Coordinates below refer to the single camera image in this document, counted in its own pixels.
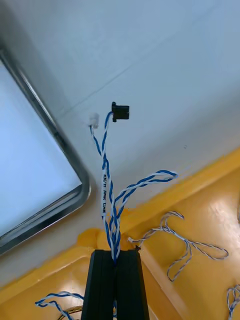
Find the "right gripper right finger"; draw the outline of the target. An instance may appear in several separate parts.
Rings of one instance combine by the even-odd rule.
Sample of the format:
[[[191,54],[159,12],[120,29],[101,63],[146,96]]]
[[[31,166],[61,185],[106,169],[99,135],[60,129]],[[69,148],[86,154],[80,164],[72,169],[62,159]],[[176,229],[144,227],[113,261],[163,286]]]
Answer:
[[[150,318],[140,253],[121,251],[116,264],[116,317],[118,320]]]

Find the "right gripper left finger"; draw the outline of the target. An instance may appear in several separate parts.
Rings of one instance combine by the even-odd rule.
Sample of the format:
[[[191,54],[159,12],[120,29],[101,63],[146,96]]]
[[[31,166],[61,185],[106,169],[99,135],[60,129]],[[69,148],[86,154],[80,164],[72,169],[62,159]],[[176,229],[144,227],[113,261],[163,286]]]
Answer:
[[[114,318],[116,265],[108,250],[96,249],[90,257],[81,313],[82,320]]]

